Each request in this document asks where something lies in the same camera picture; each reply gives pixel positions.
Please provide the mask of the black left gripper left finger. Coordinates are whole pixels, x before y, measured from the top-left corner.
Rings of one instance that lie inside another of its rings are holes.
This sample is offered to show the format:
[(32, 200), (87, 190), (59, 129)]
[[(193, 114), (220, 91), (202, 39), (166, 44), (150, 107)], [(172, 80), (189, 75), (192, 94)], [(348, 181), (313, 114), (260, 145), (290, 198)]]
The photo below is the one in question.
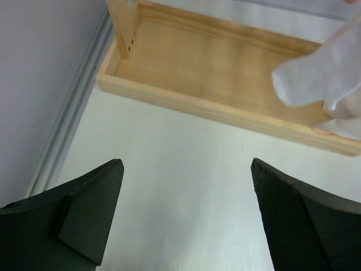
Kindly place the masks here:
[(1, 208), (1, 270), (101, 266), (124, 176), (113, 159)]

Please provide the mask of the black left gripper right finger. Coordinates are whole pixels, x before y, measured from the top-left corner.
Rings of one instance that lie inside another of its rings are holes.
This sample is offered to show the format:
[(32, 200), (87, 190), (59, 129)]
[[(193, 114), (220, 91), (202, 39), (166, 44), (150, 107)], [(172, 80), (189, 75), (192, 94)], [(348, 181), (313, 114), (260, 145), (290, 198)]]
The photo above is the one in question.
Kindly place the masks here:
[(258, 158), (250, 169), (275, 270), (360, 270), (360, 203)]

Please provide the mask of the white shirt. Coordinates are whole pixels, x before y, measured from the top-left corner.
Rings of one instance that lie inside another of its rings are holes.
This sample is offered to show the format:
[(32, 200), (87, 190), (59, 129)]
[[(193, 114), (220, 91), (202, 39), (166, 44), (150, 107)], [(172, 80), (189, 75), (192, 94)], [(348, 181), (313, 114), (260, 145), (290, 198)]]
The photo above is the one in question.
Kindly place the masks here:
[(315, 128), (360, 139), (360, 14), (336, 30), (314, 53), (290, 60), (272, 73), (279, 99), (301, 107), (323, 102), (331, 120)]

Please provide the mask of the wooden clothes rack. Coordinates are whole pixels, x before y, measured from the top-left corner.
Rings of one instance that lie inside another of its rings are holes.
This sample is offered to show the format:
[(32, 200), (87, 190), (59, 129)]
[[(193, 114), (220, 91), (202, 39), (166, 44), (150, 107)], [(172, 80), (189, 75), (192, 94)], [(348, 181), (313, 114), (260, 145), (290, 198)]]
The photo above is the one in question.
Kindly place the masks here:
[(345, 154), (360, 142), (316, 128), (322, 103), (286, 106), (272, 71), (319, 44), (150, 1), (108, 1), (116, 32), (96, 80), (112, 94)]

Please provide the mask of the aluminium frame rail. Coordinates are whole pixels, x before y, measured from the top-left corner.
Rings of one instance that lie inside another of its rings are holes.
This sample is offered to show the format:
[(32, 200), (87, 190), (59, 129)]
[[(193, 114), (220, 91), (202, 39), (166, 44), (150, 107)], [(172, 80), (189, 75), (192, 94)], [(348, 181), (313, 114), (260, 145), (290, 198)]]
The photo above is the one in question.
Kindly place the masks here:
[(50, 138), (46, 143), (24, 198), (41, 193), (57, 182), (80, 119), (94, 88), (95, 76), (112, 38), (112, 23), (109, 13), (105, 9), (61, 105)]

